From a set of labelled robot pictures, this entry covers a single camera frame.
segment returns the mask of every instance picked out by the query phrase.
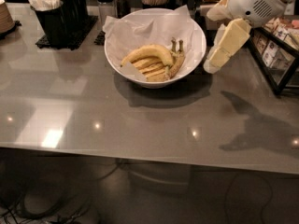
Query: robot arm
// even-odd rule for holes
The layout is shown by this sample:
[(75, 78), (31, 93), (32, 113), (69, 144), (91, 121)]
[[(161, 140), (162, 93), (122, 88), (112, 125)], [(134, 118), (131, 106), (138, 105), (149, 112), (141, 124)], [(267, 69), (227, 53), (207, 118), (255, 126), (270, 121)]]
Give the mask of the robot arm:
[(261, 27), (272, 18), (283, 15), (292, 0), (220, 0), (206, 14), (211, 20), (230, 19), (221, 27), (215, 45), (207, 55), (204, 69), (208, 73), (220, 70), (249, 39), (251, 28)]

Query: condiment bottle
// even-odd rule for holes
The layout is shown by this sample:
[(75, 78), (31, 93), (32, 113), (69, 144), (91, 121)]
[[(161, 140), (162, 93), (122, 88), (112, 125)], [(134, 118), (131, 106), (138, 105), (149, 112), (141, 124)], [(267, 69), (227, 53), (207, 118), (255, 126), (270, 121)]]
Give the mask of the condiment bottle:
[(101, 25), (105, 24), (107, 16), (115, 17), (115, 7), (113, 0), (97, 0)]
[(117, 18), (122, 18), (131, 12), (130, 0), (114, 0)]

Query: bowl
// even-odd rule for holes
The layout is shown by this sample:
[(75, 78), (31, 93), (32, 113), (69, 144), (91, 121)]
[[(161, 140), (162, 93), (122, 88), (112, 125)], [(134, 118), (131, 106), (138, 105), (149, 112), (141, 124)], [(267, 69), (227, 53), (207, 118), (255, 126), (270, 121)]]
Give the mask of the bowl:
[[(148, 24), (152, 19), (157, 18), (158, 16), (163, 16), (167, 13), (169, 13), (169, 9), (166, 8), (149, 8), (149, 9), (141, 9), (135, 12), (132, 12), (123, 18), (121, 20), (130, 20), (132, 22), (137, 22), (138, 24), (143, 23), (143, 24)], [(163, 82), (148, 82), (148, 81), (142, 81), (133, 78), (132, 76), (127, 77), (124, 75), (120, 68), (120, 63), (116, 63), (115, 59), (110, 57), (110, 52), (107, 52), (107, 43), (108, 41), (105, 42), (104, 45), (104, 50), (105, 54), (107, 57), (107, 60), (109, 64), (112, 66), (112, 68), (122, 77), (127, 78), (128, 80), (131, 80), (132, 82), (145, 87), (149, 89), (158, 89), (165, 87), (167, 85), (173, 84), (174, 82), (186, 77), (189, 73), (191, 73), (197, 66), (198, 64), (203, 60), (205, 53), (206, 53), (206, 37), (201, 29), (201, 27), (194, 21), (192, 20), (193, 23), (193, 28), (194, 31), (192, 32), (192, 52), (189, 52), (186, 54), (186, 59), (184, 64), (180, 67), (178, 70), (177, 74), (172, 77), (171, 79)], [(193, 59), (188, 59), (188, 54), (192, 54)]]

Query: bowl rim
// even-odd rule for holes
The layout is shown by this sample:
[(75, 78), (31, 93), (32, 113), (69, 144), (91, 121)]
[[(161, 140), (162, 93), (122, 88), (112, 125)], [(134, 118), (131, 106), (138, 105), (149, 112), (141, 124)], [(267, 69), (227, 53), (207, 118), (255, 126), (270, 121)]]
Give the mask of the bowl rim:
[[(127, 17), (134, 16), (134, 15), (139, 14), (139, 13), (140, 13), (140, 14), (142, 14), (142, 13), (145, 14), (147, 11), (149, 11), (149, 13), (151, 13), (151, 12), (155, 12), (155, 11), (163, 11), (163, 12), (166, 13), (166, 12), (173, 11), (173, 10), (172, 10), (172, 9), (168, 9), (168, 8), (148, 8), (148, 9), (140, 9), (140, 10), (137, 10), (137, 11), (134, 11), (134, 12), (131, 12), (131, 13), (125, 15), (124, 17), (122, 17), (122, 19), (126, 19)], [(194, 28), (195, 28), (195, 26), (196, 26), (197, 30), (199, 30), (199, 31), (201, 32), (203, 38), (206, 39), (205, 33), (203, 32), (202, 28), (196, 23), (196, 21), (195, 21), (194, 19), (192, 19), (192, 21), (193, 21), (193, 24), (194, 24)], [(176, 81), (178, 81), (178, 80), (180, 80), (180, 79), (186, 77), (186, 76), (189, 75), (194, 69), (196, 69), (196, 67), (199, 65), (199, 63), (204, 59), (204, 56), (205, 56), (205, 53), (206, 53), (206, 43), (204, 43), (204, 44), (205, 44), (205, 45), (204, 45), (204, 47), (203, 47), (203, 49), (202, 49), (202, 51), (203, 51), (203, 52), (202, 52), (203, 55), (201, 56), (201, 59), (199, 60), (199, 62), (198, 62), (197, 65), (195, 65), (192, 69), (190, 69), (190, 70), (188, 71), (188, 73), (187, 73), (186, 75), (184, 75), (184, 76), (182, 76), (182, 77), (178, 77), (177, 75), (175, 75), (175, 76), (174, 76), (173, 78), (171, 78), (171, 79), (168, 79), (168, 80), (166, 80), (166, 81), (160, 81), (160, 82), (141, 81), (141, 80), (133, 79), (133, 78), (131, 78), (131, 77), (126, 77), (124, 74), (121, 73), (121, 71), (120, 71), (117, 67), (115, 67), (115, 65), (112, 64), (111, 60), (108, 58), (108, 56), (107, 56), (107, 43), (106, 43), (106, 42), (104, 43), (104, 52), (105, 52), (107, 61), (109, 62), (110, 66), (112, 66), (112, 68), (113, 68), (118, 74), (120, 74), (122, 77), (124, 77), (124, 78), (126, 78), (126, 79), (129, 79), (129, 80), (131, 80), (132, 82), (137, 83), (137, 84), (139, 84), (139, 85), (141, 85), (141, 86), (145, 86), (145, 87), (150, 87), (150, 86), (152, 86), (152, 87), (158, 87), (158, 86), (159, 86), (159, 87), (164, 87), (164, 86), (166, 86), (166, 85), (172, 84), (172, 83), (174, 83), (174, 82), (176, 82)]]

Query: countertop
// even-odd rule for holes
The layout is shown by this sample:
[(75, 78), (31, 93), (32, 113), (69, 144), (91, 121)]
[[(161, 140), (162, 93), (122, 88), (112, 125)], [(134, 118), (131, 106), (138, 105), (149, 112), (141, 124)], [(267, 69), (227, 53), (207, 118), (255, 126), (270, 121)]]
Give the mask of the countertop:
[[(299, 174), (299, 97), (275, 96), (248, 49), (159, 90), (120, 77), (95, 45), (40, 49), (27, 4), (0, 40), (0, 146)], [(96, 15), (97, 7), (88, 7)]]

